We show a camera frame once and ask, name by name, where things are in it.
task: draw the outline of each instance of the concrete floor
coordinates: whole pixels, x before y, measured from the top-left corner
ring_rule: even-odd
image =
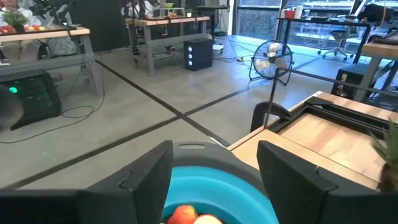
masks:
[[[144,68],[134,69],[129,50],[98,55],[97,59],[111,69],[99,65],[105,84],[102,107],[72,126],[18,143],[0,144],[0,187],[84,188],[164,140],[214,142],[213,138],[225,146],[234,143],[249,133],[254,106],[267,101],[271,92],[271,82],[250,82],[248,78],[251,51],[261,43],[247,37],[231,37],[224,55],[234,57],[232,45],[238,57],[247,56],[243,64],[215,60],[213,67],[191,72],[184,69],[182,60],[165,59],[160,64],[171,65],[157,66],[156,77],[149,77]],[[324,77],[335,78],[339,68],[352,63],[352,59],[343,62],[343,57],[333,54],[322,59],[317,49],[291,49],[295,52],[296,69]],[[58,83],[61,99],[68,95],[78,69],[52,71],[64,77]],[[134,88],[131,82],[150,95]],[[278,84],[275,102],[290,108],[316,91],[330,92],[331,87],[331,83],[293,74],[287,86]],[[88,105],[97,108],[101,101],[102,97],[96,96],[80,77],[63,102],[63,110]],[[80,108],[67,115],[89,112],[89,108]],[[47,119],[2,133],[0,141],[29,138],[79,119]]]

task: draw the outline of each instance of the workbench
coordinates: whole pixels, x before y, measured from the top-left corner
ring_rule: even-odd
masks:
[[[164,20],[141,20],[141,19],[133,19],[127,18],[125,19],[126,25],[129,28],[129,35],[130,35],[130,43],[131,48],[133,51],[134,57],[134,66],[137,68],[139,62],[144,62],[145,58],[140,57],[139,54],[134,53],[134,49],[137,47],[135,45],[136,41],[136,28],[135,26],[142,27],[144,30],[144,47],[141,47],[141,50],[146,53],[146,61],[149,68],[150,76],[155,76],[155,65],[154,59],[162,59],[167,57],[172,57],[173,54],[163,54],[163,55],[154,55],[154,48],[157,47],[166,47],[166,46],[173,46],[176,44],[181,44],[187,40],[195,40],[195,39],[202,39],[207,38],[206,34],[206,21],[210,18],[207,16],[203,17],[181,17],[181,18],[173,18],[171,20],[164,19]],[[201,22],[200,33],[198,34],[190,34],[184,35],[183,34],[183,23],[185,22]],[[156,39],[152,40],[150,36],[150,28],[152,26],[157,25],[167,25],[167,24],[180,24],[180,33],[177,37],[168,37],[164,39]]]
[[[387,87],[394,78],[397,68],[398,68],[398,45],[389,45],[389,44],[375,44],[375,43],[367,43],[362,48],[362,54],[364,56],[371,57],[371,61],[369,63],[368,71],[366,75],[363,77],[360,86],[369,87],[369,85],[377,79],[375,74],[379,69],[381,59],[389,59],[393,60],[393,66],[390,69],[388,77],[386,78],[382,90]],[[365,90],[358,90],[354,95],[355,101],[363,101],[364,96],[366,94]]]
[[[10,65],[0,67],[0,82],[15,80],[19,78],[32,77],[37,75],[35,71],[50,70],[55,68],[68,67],[72,65],[87,64],[91,70],[92,79],[98,95],[103,94],[103,79],[101,78],[95,64],[95,56],[90,42],[90,30],[84,27],[77,27],[75,30],[70,30],[70,35],[67,30],[53,31],[53,32],[34,32],[16,35],[0,35],[1,42],[34,40],[34,39],[51,39],[64,37],[77,37],[83,43],[83,49],[76,45],[77,55],[42,59],[32,63],[23,63],[19,65]]]
[[[390,117],[394,122],[398,122],[398,113],[395,112],[320,91],[312,96],[377,118]],[[303,105],[306,100],[295,105],[290,111]],[[367,134],[312,114],[304,114],[278,133],[261,127],[230,145],[228,149],[237,158],[258,169],[256,156],[258,142],[269,141],[315,165],[363,186],[376,189],[384,161],[374,151],[370,140]]]

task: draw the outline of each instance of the fan stand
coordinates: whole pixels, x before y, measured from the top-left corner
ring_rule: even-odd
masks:
[[[268,80],[273,79],[273,78],[268,78],[268,77],[262,77],[260,74],[259,74],[258,77],[252,77],[252,76],[251,76],[251,70],[252,70],[252,67],[253,67],[253,63],[254,63],[254,57],[251,57],[251,64],[250,64],[250,69],[249,69],[249,78],[250,78],[250,81],[257,80],[257,79],[259,79],[259,78],[266,78],[266,79],[268,79]],[[294,65],[294,62],[292,62],[292,63],[290,64],[289,69],[292,69],[292,68],[293,68],[293,65]],[[280,82],[283,84],[283,86],[287,86],[287,84],[288,84],[288,82],[289,82],[289,80],[290,80],[290,75],[291,75],[291,72],[288,72],[288,77],[287,77],[287,81],[286,81],[286,82],[283,82],[280,78],[278,78],[278,81],[280,81]]]

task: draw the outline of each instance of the blue bowl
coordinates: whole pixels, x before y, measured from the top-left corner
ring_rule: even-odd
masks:
[[[227,224],[278,223],[269,199],[246,181],[222,170],[200,166],[172,169],[163,211],[169,217],[179,205],[193,205]]]

